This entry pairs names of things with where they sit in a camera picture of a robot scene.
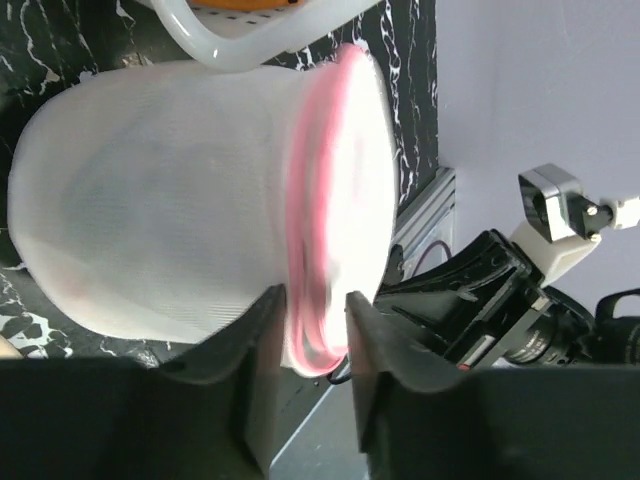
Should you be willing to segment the white pink mesh laundry bag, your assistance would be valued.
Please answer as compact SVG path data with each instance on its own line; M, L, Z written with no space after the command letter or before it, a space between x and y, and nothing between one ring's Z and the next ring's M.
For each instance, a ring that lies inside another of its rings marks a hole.
M7 188L11 241L71 320L197 344L282 284L279 360L304 377L347 356L345 298L377 293L397 206L386 85L348 43L304 71L99 73L29 120Z

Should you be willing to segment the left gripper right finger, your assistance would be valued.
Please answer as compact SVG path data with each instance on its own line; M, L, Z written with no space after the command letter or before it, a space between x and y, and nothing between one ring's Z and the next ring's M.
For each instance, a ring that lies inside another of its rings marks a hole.
M360 293L346 300L360 450L374 479L635 479L634 367L464 371Z

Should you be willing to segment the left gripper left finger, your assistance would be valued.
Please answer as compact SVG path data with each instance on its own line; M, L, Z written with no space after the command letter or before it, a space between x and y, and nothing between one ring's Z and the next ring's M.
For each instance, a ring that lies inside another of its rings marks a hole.
M125 357L5 360L5 479L265 479L286 313L268 288L156 368Z

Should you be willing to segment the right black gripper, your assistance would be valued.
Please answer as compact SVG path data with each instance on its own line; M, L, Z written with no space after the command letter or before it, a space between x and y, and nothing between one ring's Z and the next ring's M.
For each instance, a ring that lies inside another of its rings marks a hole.
M383 287L375 307L427 350L461 369L639 363L639 319L616 316L627 290L595 313L560 290L496 230L434 269Z

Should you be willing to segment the white plastic basket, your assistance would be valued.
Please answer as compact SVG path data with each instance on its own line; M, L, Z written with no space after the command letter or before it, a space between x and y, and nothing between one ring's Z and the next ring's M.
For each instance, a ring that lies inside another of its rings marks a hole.
M220 2L144 1L173 40L218 72L251 70L296 52L373 8L374 1L282 1L233 9Z

